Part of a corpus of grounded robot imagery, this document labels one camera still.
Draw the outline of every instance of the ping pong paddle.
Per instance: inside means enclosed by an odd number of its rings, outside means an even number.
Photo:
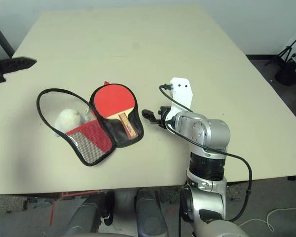
[[[106,119],[120,120],[129,139],[138,136],[128,120],[128,115],[135,107],[135,99],[126,87],[117,84],[103,86],[94,96],[94,105],[99,114]]]

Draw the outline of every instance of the mesh pocket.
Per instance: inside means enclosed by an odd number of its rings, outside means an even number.
[[[85,123],[66,133],[88,164],[96,162],[112,148],[112,142],[97,120]]]

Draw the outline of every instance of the table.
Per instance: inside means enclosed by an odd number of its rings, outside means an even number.
[[[139,111],[170,102],[159,92],[188,78],[191,108],[224,120],[228,151],[254,179],[296,175],[296,118],[217,23],[199,6],[44,12],[14,57],[37,63],[0,84],[0,194],[181,185],[189,163],[183,139],[142,117],[143,139],[93,167],[39,118],[37,95],[63,88],[88,100],[104,81],[135,93]],[[248,179],[227,158],[230,181]]]

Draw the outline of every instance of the black cable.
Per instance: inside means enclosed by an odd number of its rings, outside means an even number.
[[[180,211],[179,211],[179,237],[181,237],[181,216],[180,216]]]
[[[167,97],[169,100],[171,100],[173,103],[177,104],[178,106],[182,107],[183,109],[189,111],[189,112],[193,112],[191,109],[189,109],[188,107],[180,104],[179,102],[175,101],[173,98],[171,98],[169,95],[167,95],[166,92],[163,91],[163,88],[166,89],[166,90],[171,90],[172,89],[172,86],[171,85],[167,85],[167,84],[164,84],[164,85],[160,85],[159,86],[159,90],[161,91],[161,93]]]
[[[201,144],[198,144],[196,142],[194,142],[193,140],[190,140],[189,138],[179,134],[178,132],[176,132],[175,130],[173,130],[170,126],[169,126],[169,121],[166,121],[166,127],[169,131],[173,132],[174,134],[178,135],[179,137],[187,140],[188,142],[196,145],[196,146],[199,146],[205,150],[209,150],[209,151],[212,151],[212,152],[216,152],[216,153],[219,153],[219,154],[222,154],[222,155],[226,155],[226,156],[229,156],[229,157],[234,157],[236,159],[239,159],[241,161],[243,161],[247,168],[248,168],[248,171],[249,171],[249,182],[248,182],[248,188],[246,190],[246,197],[245,197],[245,200],[244,200],[244,203],[242,205],[242,208],[240,210],[240,212],[238,213],[238,215],[236,215],[234,218],[230,219],[229,221],[231,222],[234,222],[235,220],[239,219],[239,217],[242,215],[242,213],[245,211],[246,207],[247,207],[247,203],[248,203],[248,200],[249,200],[249,195],[251,193],[251,186],[252,186],[252,170],[251,170],[251,167],[249,165],[249,163],[242,157],[240,156],[237,156],[237,155],[234,155],[234,154],[230,154],[230,153],[227,153],[227,152],[223,152],[223,151],[220,151],[220,150],[216,150],[216,149],[213,149],[213,148],[210,148],[210,147],[206,147],[206,146],[203,146]]]

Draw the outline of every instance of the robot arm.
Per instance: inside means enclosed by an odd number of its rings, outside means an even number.
[[[155,119],[153,112],[147,110],[142,114],[150,122],[190,141],[186,185],[180,190],[181,218],[191,222],[197,237],[248,237],[237,225],[225,220],[226,154],[219,151],[227,152],[228,126],[220,119],[208,119],[190,110],[193,94],[187,79],[173,78],[170,83],[160,86],[170,89],[172,96],[166,95],[172,106],[161,107],[161,119]]]

